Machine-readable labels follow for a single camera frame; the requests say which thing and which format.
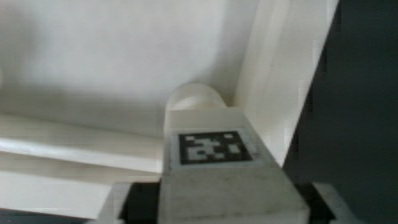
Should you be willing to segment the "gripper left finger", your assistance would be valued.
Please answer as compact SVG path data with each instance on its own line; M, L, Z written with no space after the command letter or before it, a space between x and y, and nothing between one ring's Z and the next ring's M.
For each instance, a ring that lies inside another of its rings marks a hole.
M118 183L88 224L159 224L159 182Z

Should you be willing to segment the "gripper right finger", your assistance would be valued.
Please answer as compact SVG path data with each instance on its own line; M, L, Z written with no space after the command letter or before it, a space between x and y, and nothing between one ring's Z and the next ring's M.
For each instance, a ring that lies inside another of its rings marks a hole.
M296 187L310 206L308 224L367 224L331 184L298 183Z

